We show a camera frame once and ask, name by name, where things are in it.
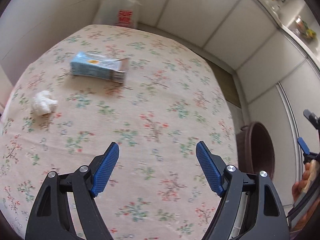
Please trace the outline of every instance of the brown trash bin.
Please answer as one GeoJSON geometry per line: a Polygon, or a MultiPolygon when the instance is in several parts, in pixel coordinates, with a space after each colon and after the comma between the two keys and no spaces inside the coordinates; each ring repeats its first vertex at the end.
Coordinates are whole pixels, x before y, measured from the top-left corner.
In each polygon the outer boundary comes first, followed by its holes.
{"type": "Polygon", "coordinates": [[[252,122],[236,135],[239,170],[257,174],[266,171],[271,179],[275,169],[275,151],[266,127],[252,122]]]}

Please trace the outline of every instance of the blue textured pad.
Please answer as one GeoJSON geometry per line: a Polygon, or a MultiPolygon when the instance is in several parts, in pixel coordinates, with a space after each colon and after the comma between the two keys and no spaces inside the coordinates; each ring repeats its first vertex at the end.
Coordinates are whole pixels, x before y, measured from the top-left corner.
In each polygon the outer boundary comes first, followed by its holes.
{"type": "Polygon", "coordinates": [[[207,149],[205,149],[203,145],[198,142],[196,146],[196,156],[200,166],[210,185],[211,190],[217,193],[219,197],[222,197],[224,189],[221,185],[221,174],[210,158],[209,154],[211,154],[211,152],[208,152],[207,149]]]}
{"type": "Polygon", "coordinates": [[[308,145],[305,143],[305,141],[302,139],[302,137],[298,138],[298,143],[302,149],[302,151],[306,154],[309,155],[310,154],[310,149],[308,147],[308,145]]]}
{"type": "Polygon", "coordinates": [[[93,176],[91,193],[94,197],[104,191],[118,158],[119,146],[115,143],[93,176]]]}

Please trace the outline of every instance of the white plastic bag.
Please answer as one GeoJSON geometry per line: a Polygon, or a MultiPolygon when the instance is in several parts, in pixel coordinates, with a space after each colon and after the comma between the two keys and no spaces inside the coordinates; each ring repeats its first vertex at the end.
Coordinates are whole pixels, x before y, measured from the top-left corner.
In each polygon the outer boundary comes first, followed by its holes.
{"type": "Polygon", "coordinates": [[[101,0],[93,24],[137,28],[139,2],[137,0],[101,0]]]}

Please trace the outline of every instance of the metal screw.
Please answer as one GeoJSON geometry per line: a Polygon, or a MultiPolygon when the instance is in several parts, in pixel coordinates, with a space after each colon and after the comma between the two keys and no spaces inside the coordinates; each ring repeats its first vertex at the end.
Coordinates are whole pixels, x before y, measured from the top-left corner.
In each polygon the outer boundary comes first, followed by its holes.
{"type": "Polygon", "coordinates": [[[86,172],[88,169],[89,169],[88,166],[81,166],[79,171],[80,172],[86,172]]]}
{"type": "Polygon", "coordinates": [[[236,170],[236,167],[233,166],[233,165],[228,165],[227,166],[227,170],[230,171],[230,172],[234,172],[236,170]]]}
{"type": "Polygon", "coordinates": [[[266,173],[265,171],[260,171],[260,175],[262,177],[266,177],[266,176],[268,176],[268,173],[266,173]]]}
{"type": "Polygon", "coordinates": [[[49,178],[53,178],[54,176],[56,176],[56,173],[55,173],[54,171],[50,171],[50,172],[48,173],[48,177],[49,177],[49,178]]]}

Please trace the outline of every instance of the tablecloth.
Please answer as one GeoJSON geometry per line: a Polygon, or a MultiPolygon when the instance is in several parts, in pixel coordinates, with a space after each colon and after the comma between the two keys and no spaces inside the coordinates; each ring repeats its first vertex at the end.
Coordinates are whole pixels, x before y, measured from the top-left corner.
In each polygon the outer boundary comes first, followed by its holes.
{"type": "Polygon", "coordinates": [[[210,67],[176,41],[139,30],[89,25],[49,49],[16,84],[2,122],[0,209],[21,236],[47,173],[74,172],[112,141],[120,157],[96,203],[114,239],[200,240],[220,198],[196,143],[237,165],[231,114],[210,67]],[[71,75],[79,51],[129,57],[124,85],[71,75]],[[42,90],[59,105],[37,117],[30,101],[42,90]]]}

